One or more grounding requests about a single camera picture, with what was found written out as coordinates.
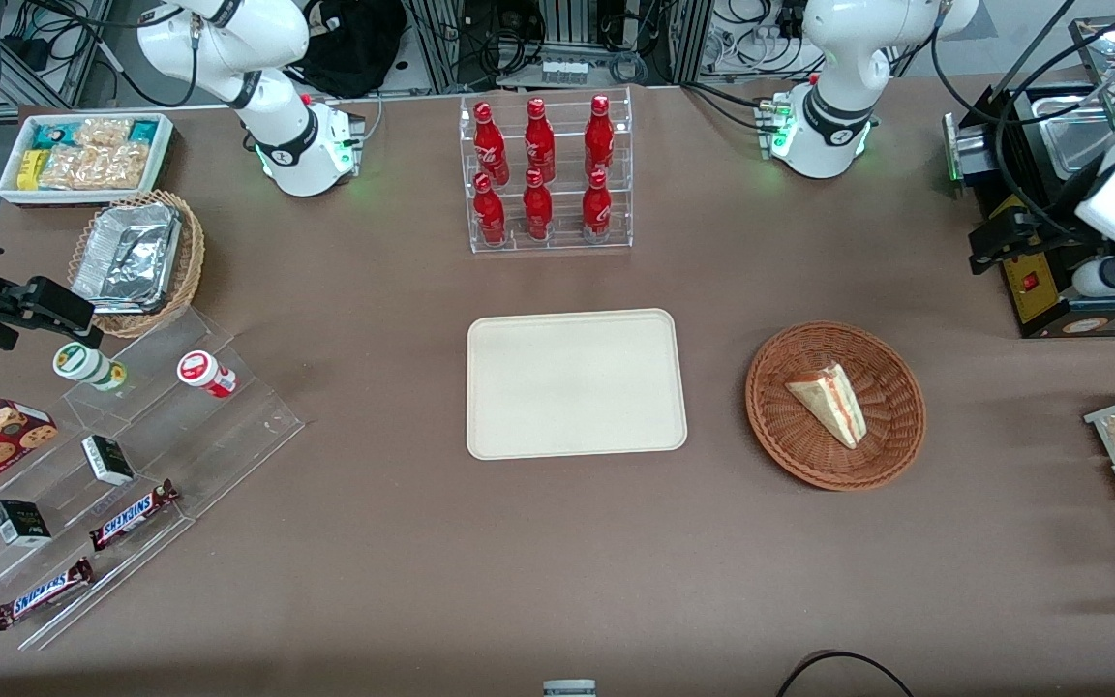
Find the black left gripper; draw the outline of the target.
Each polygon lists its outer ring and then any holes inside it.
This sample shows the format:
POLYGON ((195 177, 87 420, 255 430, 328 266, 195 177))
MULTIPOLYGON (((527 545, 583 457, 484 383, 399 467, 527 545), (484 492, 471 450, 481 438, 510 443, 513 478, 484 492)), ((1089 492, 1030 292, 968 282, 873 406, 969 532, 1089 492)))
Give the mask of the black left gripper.
POLYGON ((1075 215, 1084 196, 1065 196, 1034 210, 1050 221, 1040 220, 1027 209, 1004 209, 986 217, 969 235, 968 264, 973 275, 982 275, 1004 261, 1029 255, 1032 238, 1040 230, 1040 268, 1036 282, 1070 282, 1072 273, 1083 263, 1111 251, 1102 234, 1075 215))

